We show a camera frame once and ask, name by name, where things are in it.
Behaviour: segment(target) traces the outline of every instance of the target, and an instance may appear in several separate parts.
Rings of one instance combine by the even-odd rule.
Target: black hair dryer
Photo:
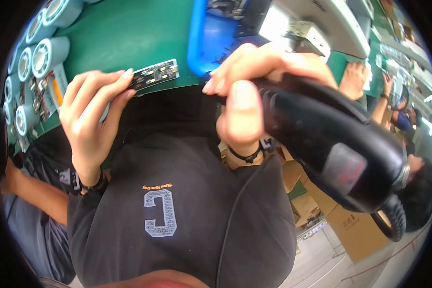
[[[262,98],[265,131],[318,188],[347,210],[370,213],[387,238],[398,242],[406,219],[394,192],[404,188],[409,174],[401,141],[358,104],[316,81],[290,74],[278,84],[252,81]]]

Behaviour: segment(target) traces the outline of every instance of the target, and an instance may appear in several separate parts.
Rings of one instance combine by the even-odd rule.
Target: dark hair
[[[416,152],[415,149],[415,144],[413,143],[413,141],[409,140],[409,139],[405,139],[406,141],[406,155],[410,155],[410,154],[414,154]]]
[[[413,109],[413,111],[415,112],[415,125],[418,126],[421,123],[422,114],[419,109]]]
[[[424,227],[432,215],[432,162],[423,160],[414,178],[396,193],[405,210],[406,232]]]

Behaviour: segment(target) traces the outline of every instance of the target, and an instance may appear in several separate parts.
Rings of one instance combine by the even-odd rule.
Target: black circuit board
[[[141,89],[160,84],[179,77],[176,59],[171,59],[143,69],[136,70],[129,89]]]

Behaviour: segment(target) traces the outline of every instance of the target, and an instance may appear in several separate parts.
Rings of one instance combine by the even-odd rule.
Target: black cable
[[[12,201],[12,204],[10,205],[10,210],[8,211],[8,215],[6,215],[6,224],[8,224],[8,219],[10,219],[10,216],[12,214],[14,203],[16,202],[17,196],[15,195],[15,198]]]
[[[261,171],[266,166],[267,162],[270,161],[270,158],[272,158],[272,157],[268,157],[266,159],[266,155],[265,155],[264,151],[263,151],[263,154],[264,154],[264,162],[261,165],[259,165],[259,167],[250,176],[250,178],[248,178],[248,180],[245,182],[245,184],[240,189],[239,194],[237,195],[237,197],[235,199],[234,205],[232,206],[229,220],[227,221],[226,233],[224,234],[224,240],[222,241],[221,254],[219,255],[219,263],[218,263],[217,271],[216,271],[216,288],[219,288],[219,275],[221,273],[222,256],[224,255],[224,248],[226,247],[227,236],[229,234],[230,223],[232,221],[232,216],[234,215],[234,212],[235,212],[235,207],[237,206],[237,203],[238,203],[242,193],[245,191],[246,187],[248,186],[248,184],[254,179],[254,176],[256,176],[256,174],[258,174],[258,172]]]

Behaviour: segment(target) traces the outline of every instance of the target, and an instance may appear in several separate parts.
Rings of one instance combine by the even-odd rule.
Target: light blue roll
[[[43,12],[43,25],[69,27],[80,16],[83,2],[80,0],[53,0]]]
[[[69,55],[70,41],[67,37],[43,39],[32,54],[32,73],[41,79],[63,63]]]
[[[3,103],[3,112],[5,112],[5,121],[6,121],[6,125],[10,126],[13,121],[14,121],[14,117],[15,117],[15,113],[13,111],[13,105],[14,103],[8,103],[8,102],[4,102]]]
[[[21,91],[21,81],[17,73],[9,75],[5,80],[5,100],[11,103],[14,99],[19,97],[19,92]]]
[[[110,103],[112,103],[112,101],[110,101],[109,104],[107,104],[107,107],[105,107],[105,110],[102,113],[101,119],[99,119],[99,123],[103,123],[105,118],[107,117],[107,113],[109,113],[109,109],[110,109]]]
[[[18,43],[16,44],[16,47],[13,51],[12,60],[8,64],[8,74],[13,74],[17,72],[18,59],[25,47],[26,47],[26,33],[24,33],[24,35],[19,39]]]
[[[27,45],[35,44],[40,42],[44,38],[49,38],[53,36],[56,31],[56,26],[44,26],[43,25],[43,13],[46,8],[40,10],[37,16],[32,19],[29,27],[26,31],[26,43]]]
[[[19,135],[25,136],[40,122],[40,115],[35,114],[32,103],[20,105],[16,109],[15,124]]]
[[[32,54],[34,53],[37,45],[26,47],[19,57],[17,76],[19,81],[26,82],[32,75]]]

